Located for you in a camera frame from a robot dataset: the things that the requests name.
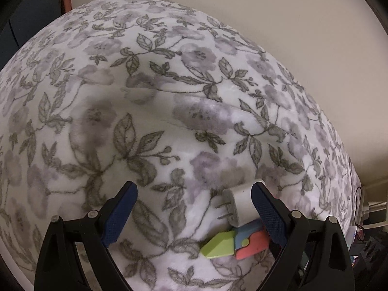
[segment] blue gripper pad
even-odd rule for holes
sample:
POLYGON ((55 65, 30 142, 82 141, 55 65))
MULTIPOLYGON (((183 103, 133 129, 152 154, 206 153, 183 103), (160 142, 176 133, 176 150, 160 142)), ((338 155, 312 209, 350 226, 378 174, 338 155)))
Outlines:
POLYGON ((129 215, 131 214, 133 206, 136 203, 137 186, 132 182, 130 183, 131 185, 105 222, 104 233, 101 241, 106 248, 117 241, 129 215))
POLYGON ((255 183, 251 190, 252 203, 263 221, 271 240, 282 248, 287 244, 286 224, 277 213, 275 207, 261 190, 259 183, 255 183))

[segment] white power adapter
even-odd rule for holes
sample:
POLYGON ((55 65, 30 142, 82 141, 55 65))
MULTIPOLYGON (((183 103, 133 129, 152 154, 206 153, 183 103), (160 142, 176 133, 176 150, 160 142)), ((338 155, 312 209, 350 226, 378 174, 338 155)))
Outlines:
POLYGON ((236 228, 258 219, 259 214, 251 199, 251 189, 256 182, 264 183, 263 180, 257 179, 247 184, 225 189, 222 192, 224 203, 218 207, 226 206, 228 213, 218 219, 227 217, 230 225, 236 228))

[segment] metal bolt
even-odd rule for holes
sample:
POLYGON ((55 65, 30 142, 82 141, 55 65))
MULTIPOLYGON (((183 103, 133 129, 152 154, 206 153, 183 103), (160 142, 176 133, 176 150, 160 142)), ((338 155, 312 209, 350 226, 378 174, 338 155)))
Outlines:
POLYGON ((329 216, 329 221, 330 221, 331 223, 337 223, 337 222, 338 222, 337 218, 336 218, 336 217, 333 217, 332 215, 329 216))
POLYGON ((51 217, 51 222, 58 222, 59 221, 59 215, 53 215, 51 217))
POLYGON ((96 210, 89 211, 88 213, 89 218, 95 218, 97 215, 98 215, 98 211, 96 210))
POLYGON ((298 211, 298 210, 294 210, 293 212, 291 212, 291 215, 295 218, 295 219, 300 219, 302 217, 302 214, 298 211))

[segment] wall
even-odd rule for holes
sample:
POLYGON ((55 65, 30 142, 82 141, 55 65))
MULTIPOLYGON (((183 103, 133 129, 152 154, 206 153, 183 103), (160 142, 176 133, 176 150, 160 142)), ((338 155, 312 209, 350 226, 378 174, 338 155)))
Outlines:
POLYGON ((364 0, 175 1, 273 54, 333 122, 361 181, 388 176, 388 36, 364 0))

